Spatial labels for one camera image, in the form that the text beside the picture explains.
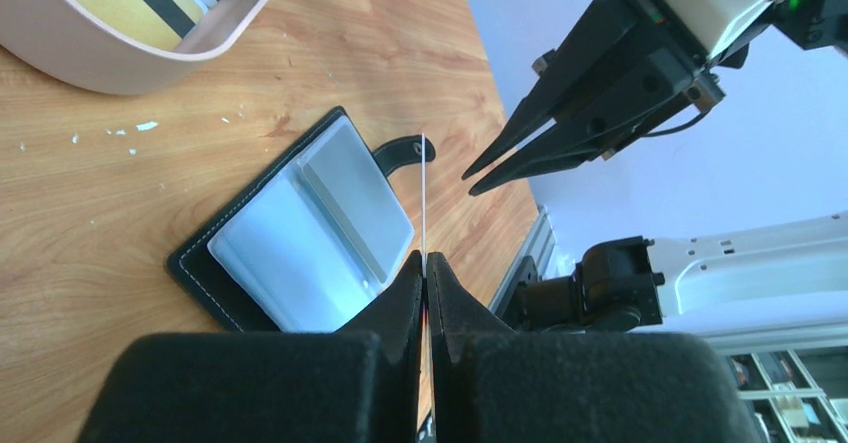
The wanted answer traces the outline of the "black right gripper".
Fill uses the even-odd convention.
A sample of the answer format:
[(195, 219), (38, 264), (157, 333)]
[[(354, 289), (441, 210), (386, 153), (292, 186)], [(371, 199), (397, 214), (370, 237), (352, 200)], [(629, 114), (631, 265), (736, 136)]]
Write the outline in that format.
[(464, 178), (468, 191), (612, 156), (689, 106), (725, 93), (713, 68), (750, 40), (774, 0), (593, 0)]

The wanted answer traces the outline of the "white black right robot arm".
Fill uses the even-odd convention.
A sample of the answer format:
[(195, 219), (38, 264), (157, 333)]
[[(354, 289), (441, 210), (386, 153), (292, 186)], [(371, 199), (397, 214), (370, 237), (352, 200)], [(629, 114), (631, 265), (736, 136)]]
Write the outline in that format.
[[(514, 180), (608, 159), (668, 134), (688, 107), (706, 117), (723, 99), (718, 67), (744, 65), (751, 42), (776, 27), (800, 48), (845, 49), (847, 0), (592, 0), (562, 43), (533, 64), (538, 80), (502, 132), (468, 167), (479, 195)], [(568, 277), (519, 274), (497, 316), (516, 330), (656, 327), (696, 310), (771, 346), (845, 331), (847, 320), (757, 323), (766, 303), (815, 303), (847, 290), (847, 217), (834, 214), (726, 235), (631, 237), (591, 247)]]

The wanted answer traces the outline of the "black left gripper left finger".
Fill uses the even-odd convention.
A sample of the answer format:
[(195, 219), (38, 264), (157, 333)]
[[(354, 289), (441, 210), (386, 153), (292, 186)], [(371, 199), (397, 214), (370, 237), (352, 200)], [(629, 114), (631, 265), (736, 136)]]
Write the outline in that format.
[(422, 256), (331, 333), (158, 333), (130, 344), (82, 442), (412, 442)]

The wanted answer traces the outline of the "pink oval plastic tray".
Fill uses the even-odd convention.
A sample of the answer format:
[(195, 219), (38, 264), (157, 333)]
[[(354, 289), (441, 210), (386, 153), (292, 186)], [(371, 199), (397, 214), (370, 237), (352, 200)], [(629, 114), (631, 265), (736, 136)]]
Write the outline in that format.
[(1, 0), (1, 45), (94, 92), (156, 91), (227, 52), (270, 0)]

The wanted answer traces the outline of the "black leather card holder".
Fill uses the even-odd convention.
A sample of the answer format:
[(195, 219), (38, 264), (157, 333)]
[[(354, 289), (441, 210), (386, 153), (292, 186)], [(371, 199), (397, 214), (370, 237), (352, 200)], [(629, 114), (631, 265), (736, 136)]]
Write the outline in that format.
[(167, 258), (230, 331), (332, 332), (393, 281), (415, 229), (389, 178), (435, 159), (414, 134), (376, 148), (334, 107)]

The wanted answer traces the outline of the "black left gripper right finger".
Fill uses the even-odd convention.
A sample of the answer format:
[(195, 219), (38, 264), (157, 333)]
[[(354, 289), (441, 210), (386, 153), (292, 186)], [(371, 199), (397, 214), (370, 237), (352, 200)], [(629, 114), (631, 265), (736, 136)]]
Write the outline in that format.
[(727, 361), (683, 333), (517, 332), (426, 267), (440, 442), (757, 442)]

